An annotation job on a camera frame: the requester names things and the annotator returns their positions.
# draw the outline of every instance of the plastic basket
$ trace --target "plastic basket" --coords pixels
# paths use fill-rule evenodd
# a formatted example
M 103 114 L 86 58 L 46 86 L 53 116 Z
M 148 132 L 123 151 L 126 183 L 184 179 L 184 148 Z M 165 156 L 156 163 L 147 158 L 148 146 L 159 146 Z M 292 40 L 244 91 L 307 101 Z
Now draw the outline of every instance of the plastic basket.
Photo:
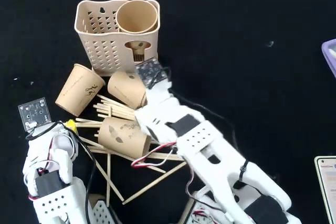
M 82 41 L 93 70 L 100 76 L 110 76 L 117 70 L 134 73 L 134 65 L 158 56 L 159 3 L 155 0 L 147 0 L 158 11 L 156 28 L 143 34 L 128 34 L 118 32 L 119 28 L 115 21 L 118 8 L 127 1 L 95 2 L 84 0 L 77 6 L 75 31 Z M 127 47 L 132 41 L 145 41 L 150 46 L 145 48 L 144 55 L 139 55 Z

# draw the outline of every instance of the yellow part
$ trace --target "yellow part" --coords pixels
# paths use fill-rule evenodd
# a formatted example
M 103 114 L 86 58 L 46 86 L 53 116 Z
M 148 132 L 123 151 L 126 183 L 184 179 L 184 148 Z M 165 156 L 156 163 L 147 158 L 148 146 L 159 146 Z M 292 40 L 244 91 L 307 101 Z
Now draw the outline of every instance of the yellow part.
M 77 131 L 77 128 L 76 128 L 76 123 L 75 123 L 74 120 L 71 119 L 71 120 L 67 121 L 65 126 L 67 128 L 72 129 L 76 134 L 78 134 L 78 131 Z

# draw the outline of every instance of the black cloth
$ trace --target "black cloth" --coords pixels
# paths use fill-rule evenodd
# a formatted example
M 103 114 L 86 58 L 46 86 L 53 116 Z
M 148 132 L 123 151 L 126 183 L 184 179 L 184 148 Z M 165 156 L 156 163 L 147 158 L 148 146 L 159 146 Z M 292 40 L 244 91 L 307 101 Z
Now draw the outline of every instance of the black cloth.
M 17 106 L 46 97 L 54 121 L 74 118 L 54 101 L 74 63 L 90 66 L 73 29 L 80 1 L 0 0 L 2 223 L 37 223 L 23 184 L 28 145 Z M 302 223 L 327 223 L 313 159 L 336 154 L 336 80 L 321 52 L 336 37 L 334 0 L 157 1 L 159 59 L 172 70 L 174 90 L 236 125 L 243 155 L 276 176 Z M 90 104 L 81 117 L 94 114 Z M 225 122 L 204 115 L 232 139 Z M 90 169 L 81 151 L 74 175 L 86 183 Z M 159 175 L 112 157 L 112 180 L 125 198 Z M 184 167 L 125 206 L 112 193 L 112 206 L 124 223 L 176 223 L 189 176 Z M 99 172 L 91 191 L 106 191 Z

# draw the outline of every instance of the beige paper cup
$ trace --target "beige paper cup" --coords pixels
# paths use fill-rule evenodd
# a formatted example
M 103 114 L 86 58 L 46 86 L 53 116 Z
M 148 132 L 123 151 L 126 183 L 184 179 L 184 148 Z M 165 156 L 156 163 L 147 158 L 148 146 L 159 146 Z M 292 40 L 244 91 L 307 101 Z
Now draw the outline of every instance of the beige paper cup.
M 108 92 L 133 109 L 140 108 L 146 102 L 146 87 L 137 74 L 115 72 L 108 83 Z
M 158 22 L 157 11 L 154 5 L 144 0 L 132 0 L 124 3 L 116 13 L 119 31 L 130 34 L 152 31 Z
M 79 116 L 104 85 L 105 81 L 99 75 L 75 64 L 55 103 Z
M 133 158 L 148 153 L 150 140 L 137 122 L 119 118 L 105 118 L 98 135 L 99 144 Z

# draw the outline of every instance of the robotic arm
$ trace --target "robotic arm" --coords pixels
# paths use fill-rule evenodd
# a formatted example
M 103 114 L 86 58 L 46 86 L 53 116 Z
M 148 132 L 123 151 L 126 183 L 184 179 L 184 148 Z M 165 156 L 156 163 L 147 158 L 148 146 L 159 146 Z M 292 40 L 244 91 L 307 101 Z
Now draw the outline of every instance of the robotic arm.
M 200 112 L 180 105 L 169 93 L 171 82 L 156 59 L 136 69 L 148 102 L 135 112 L 141 129 L 161 144 L 176 142 L 177 153 L 212 191 L 225 223 L 301 223 L 287 213 L 289 196 L 267 174 L 240 155 Z M 220 162 L 213 164 L 211 156 Z M 244 194 L 244 187 L 254 194 Z
M 86 188 L 72 176 L 72 162 L 78 155 L 73 133 L 61 123 L 50 123 L 35 128 L 28 137 L 24 183 L 39 223 L 87 223 Z M 90 204 L 87 212 L 94 223 Z

